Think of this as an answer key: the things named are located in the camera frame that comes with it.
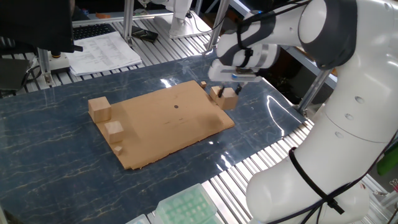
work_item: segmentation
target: blue table surface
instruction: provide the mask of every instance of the blue table surface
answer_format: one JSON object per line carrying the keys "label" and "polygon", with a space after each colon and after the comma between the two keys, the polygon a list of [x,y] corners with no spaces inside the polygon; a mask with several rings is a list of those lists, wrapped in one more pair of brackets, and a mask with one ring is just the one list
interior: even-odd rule
{"label": "blue table surface", "polygon": [[250,83],[227,111],[235,127],[138,170],[124,170],[88,115],[190,80],[215,56],[192,56],[0,100],[0,204],[24,223],[126,223],[158,202],[242,161],[304,119],[267,82]]}

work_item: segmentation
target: small wooden block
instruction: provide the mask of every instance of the small wooden block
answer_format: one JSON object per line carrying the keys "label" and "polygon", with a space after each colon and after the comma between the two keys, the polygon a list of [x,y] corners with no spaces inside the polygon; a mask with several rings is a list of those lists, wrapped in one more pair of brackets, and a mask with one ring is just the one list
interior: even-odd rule
{"label": "small wooden block", "polygon": [[213,99],[217,105],[222,110],[232,110],[235,109],[238,104],[239,96],[235,93],[232,88],[225,88],[223,91],[223,95],[218,97],[218,93],[221,90],[219,86],[213,86],[210,90],[210,97]]}
{"label": "small wooden block", "polygon": [[94,123],[107,121],[112,117],[112,109],[106,97],[88,100],[88,113]]}
{"label": "small wooden block", "polygon": [[124,138],[124,130],[119,121],[112,121],[105,124],[105,138],[112,144],[122,141]]}
{"label": "small wooden block", "polygon": [[213,87],[211,87],[211,90],[210,90],[210,97],[216,103],[217,103],[217,99],[218,99],[218,92],[220,91],[220,89],[221,89],[221,87],[219,87],[219,86],[213,86]]}
{"label": "small wooden block", "polygon": [[122,147],[121,146],[116,146],[114,149],[113,149],[113,152],[118,156],[118,155],[120,155],[121,153],[122,153]]}
{"label": "small wooden block", "polygon": [[206,88],[207,83],[205,81],[200,82],[200,87]]}
{"label": "small wooden block", "polygon": [[225,88],[217,104],[222,110],[233,110],[238,104],[239,97],[232,88]]}

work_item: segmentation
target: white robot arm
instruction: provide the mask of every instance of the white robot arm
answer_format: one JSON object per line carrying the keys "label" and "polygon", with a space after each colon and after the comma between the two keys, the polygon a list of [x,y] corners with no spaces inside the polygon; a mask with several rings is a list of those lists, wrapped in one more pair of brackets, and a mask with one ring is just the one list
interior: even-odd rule
{"label": "white robot arm", "polygon": [[339,74],[306,140],[250,180],[246,198],[251,223],[354,222],[369,206],[359,180],[398,130],[398,4],[290,3],[246,18],[240,44],[239,30],[221,36],[218,59],[208,73],[213,81],[258,82],[258,68],[272,66],[278,45],[293,45],[302,46],[320,69],[336,67]]}

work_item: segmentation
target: cardboard sheet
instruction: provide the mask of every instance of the cardboard sheet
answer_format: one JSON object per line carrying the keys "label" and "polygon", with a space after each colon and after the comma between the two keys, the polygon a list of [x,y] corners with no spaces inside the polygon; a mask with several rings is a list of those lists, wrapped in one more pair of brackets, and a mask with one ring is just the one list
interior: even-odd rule
{"label": "cardboard sheet", "polygon": [[195,81],[115,103],[112,118],[120,121],[125,137],[109,146],[122,146],[118,159],[125,169],[137,169],[158,161],[208,136],[232,128],[232,119]]}

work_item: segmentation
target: keyboard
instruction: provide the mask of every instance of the keyboard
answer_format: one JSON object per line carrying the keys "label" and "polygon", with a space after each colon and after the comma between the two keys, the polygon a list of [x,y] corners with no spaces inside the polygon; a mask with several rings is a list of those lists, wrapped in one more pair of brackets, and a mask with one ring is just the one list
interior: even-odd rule
{"label": "keyboard", "polygon": [[80,40],[116,31],[111,24],[95,24],[92,26],[73,28],[73,39]]}

